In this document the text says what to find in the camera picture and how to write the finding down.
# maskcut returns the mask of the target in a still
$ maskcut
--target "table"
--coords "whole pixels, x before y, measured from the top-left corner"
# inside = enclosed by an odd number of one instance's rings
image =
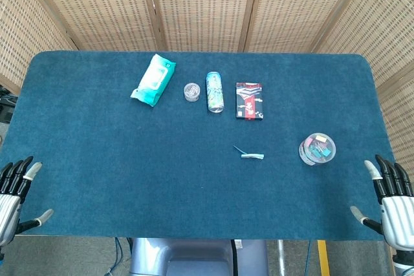
[[[200,239],[381,239],[364,160],[393,158],[371,70],[358,55],[163,52],[174,76],[151,108],[129,98],[153,52],[42,52],[30,64],[1,163],[43,162],[22,219],[31,234]],[[224,111],[207,110],[219,71]],[[189,82],[201,86],[184,99]],[[236,82],[263,84],[263,121],[236,120]],[[310,133],[336,143],[328,164],[298,156]],[[263,153],[241,159],[232,146]]]

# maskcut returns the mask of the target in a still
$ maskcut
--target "teal wet wipes package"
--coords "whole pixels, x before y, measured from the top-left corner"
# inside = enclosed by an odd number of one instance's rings
[[[131,98],[154,107],[167,87],[175,70],[175,63],[155,54]]]

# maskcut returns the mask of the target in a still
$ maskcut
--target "robotic hand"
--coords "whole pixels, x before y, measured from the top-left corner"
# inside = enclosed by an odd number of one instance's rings
[[[394,165],[375,156],[381,173],[370,161],[365,161],[374,183],[381,208],[381,224],[364,216],[351,206],[352,214],[363,225],[384,236],[395,248],[393,264],[397,276],[414,275],[414,194],[408,174],[398,163]]]
[[[0,170],[0,251],[1,247],[13,240],[15,234],[41,226],[53,214],[53,210],[49,209],[34,220],[19,223],[21,206],[25,202],[33,178],[41,169],[41,163],[35,163],[27,171],[32,161],[33,156],[29,156],[14,165],[9,163]],[[0,252],[0,263],[3,257]]]

